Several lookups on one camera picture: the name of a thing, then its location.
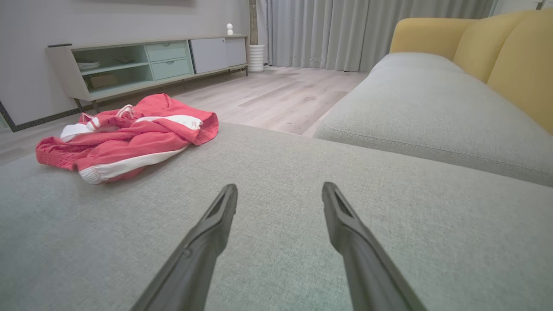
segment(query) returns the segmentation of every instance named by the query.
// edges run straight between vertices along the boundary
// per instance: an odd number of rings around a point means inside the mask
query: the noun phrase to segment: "stacked plates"
[[[96,69],[100,67],[99,60],[90,60],[83,58],[76,58],[75,60],[77,61],[77,66],[81,71]]]

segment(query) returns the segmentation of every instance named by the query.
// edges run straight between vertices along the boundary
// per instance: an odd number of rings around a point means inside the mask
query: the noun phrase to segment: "small white figurine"
[[[234,35],[234,31],[232,31],[232,24],[227,24],[227,35]]]

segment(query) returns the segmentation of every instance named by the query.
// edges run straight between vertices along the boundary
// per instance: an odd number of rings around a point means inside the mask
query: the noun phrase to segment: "white vase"
[[[263,60],[265,45],[249,46],[248,72],[263,72]]]

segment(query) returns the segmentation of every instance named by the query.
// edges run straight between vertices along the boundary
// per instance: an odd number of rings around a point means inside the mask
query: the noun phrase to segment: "yellow cushion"
[[[488,86],[553,134],[553,8],[529,15],[513,29]]]
[[[476,19],[407,18],[396,26],[390,53],[419,52],[453,60],[459,40]]]
[[[519,22],[536,11],[522,11],[484,18],[467,28],[453,62],[486,83],[505,40]]]

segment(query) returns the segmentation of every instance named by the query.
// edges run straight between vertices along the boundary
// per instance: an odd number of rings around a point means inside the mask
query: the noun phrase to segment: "cabinet leg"
[[[81,112],[84,112],[84,108],[82,108],[82,105],[81,105],[81,100],[80,99],[74,99],[75,100],[75,103],[77,103],[77,106],[79,107],[79,110]]]
[[[96,113],[100,113],[100,108],[98,107],[98,103],[95,100],[91,102],[92,102],[92,105],[94,106],[94,110],[96,111]]]

